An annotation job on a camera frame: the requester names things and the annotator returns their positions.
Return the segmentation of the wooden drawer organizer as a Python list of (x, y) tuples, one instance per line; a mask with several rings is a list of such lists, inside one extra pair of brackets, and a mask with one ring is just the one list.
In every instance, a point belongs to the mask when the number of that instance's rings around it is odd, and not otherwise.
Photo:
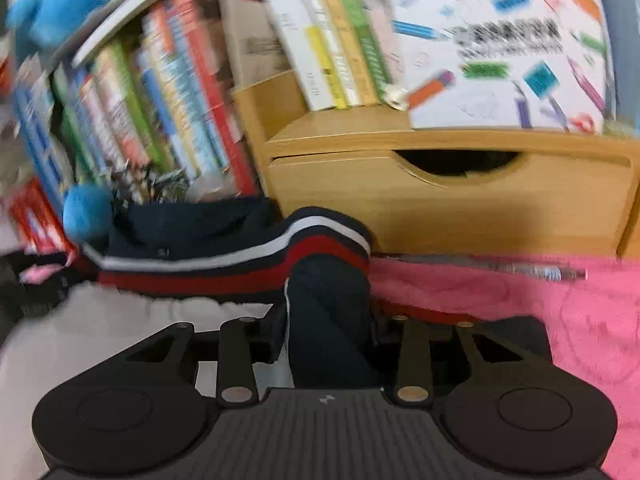
[(349, 214), (382, 252), (638, 256), (635, 140), (414, 130), (387, 106), (312, 112), (290, 72), (234, 104), (281, 210)]

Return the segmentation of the row of upright books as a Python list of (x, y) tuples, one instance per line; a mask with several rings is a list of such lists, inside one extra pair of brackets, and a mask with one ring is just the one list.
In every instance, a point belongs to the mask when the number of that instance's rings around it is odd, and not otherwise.
[[(231, 44), (210, 33), (204, 13), (206, 4), (219, 1), (170, 0), (218, 130), (230, 136), (226, 99), (231, 90), (246, 85), (222, 76)], [(250, 1), (265, 3), (297, 80), (295, 91), (274, 95), (278, 104), (301, 96), (312, 112), (382, 102), (406, 105), (397, 84), (401, 69), (386, 0), (374, 0), (373, 8), (368, 0)]]

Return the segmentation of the miniature black bicycle model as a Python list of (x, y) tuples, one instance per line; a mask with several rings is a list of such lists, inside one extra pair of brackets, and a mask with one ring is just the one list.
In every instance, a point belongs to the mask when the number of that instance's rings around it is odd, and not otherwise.
[(114, 170), (108, 178), (114, 196), (127, 204), (183, 202), (190, 186), (182, 169), (161, 174), (152, 165)]

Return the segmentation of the red plastic crate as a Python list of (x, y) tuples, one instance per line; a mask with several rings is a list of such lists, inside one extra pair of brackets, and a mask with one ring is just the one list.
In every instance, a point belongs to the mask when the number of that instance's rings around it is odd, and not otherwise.
[(65, 252), (70, 255), (75, 251), (36, 178), (15, 191), (6, 204), (17, 232), (31, 252)]

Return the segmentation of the white pencil pattern box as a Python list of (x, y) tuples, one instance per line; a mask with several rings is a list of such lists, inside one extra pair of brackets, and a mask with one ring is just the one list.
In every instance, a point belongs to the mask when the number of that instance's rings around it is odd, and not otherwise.
[(412, 128), (602, 132), (601, 0), (388, 1)]

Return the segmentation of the white and navy jacket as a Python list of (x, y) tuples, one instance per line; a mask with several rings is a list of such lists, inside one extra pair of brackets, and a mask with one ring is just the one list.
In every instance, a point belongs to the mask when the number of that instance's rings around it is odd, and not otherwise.
[(94, 229), (93, 260), (62, 252), (1, 258), (1, 474), (42, 471), (30, 418), (39, 397), (108, 350), (172, 321), (217, 327), (286, 304), (299, 388), (368, 388), (372, 236), (318, 207), (281, 218), (268, 200), (140, 206)]

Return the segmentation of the pink bunny table mat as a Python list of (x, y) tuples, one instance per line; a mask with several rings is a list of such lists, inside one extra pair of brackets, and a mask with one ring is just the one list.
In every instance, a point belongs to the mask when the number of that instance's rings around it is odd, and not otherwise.
[[(558, 282), (478, 263), (411, 263), (375, 258), (372, 297), (395, 312), (447, 313), (497, 322), (532, 316), (544, 324), (553, 362), (600, 388), (613, 402), (618, 430), (604, 468), (616, 479), (639, 474), (639, 267), (635, 262), (574, 259), (582, 280)], [(30, 430), (32, 411), (52, 387), (177, 321), (214, 330), (241, 313), (263, 314), (284, 285), (279, 274), (226, 278), (228, 298), (194, 292), (151, 299), (85, 284), (51, 314), (23, 323), (1, 359), (1, 474), (35, 479), (47, 469)]]

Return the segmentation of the blue plush ball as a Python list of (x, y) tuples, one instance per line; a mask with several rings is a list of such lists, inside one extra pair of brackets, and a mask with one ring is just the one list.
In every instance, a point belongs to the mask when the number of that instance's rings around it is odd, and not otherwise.
[(112, 194), (107, 188), (94, 184), (70, 188), (63, 207), (63, 228), (70, 240), (83, 243), (106, 237), (112, 224)]

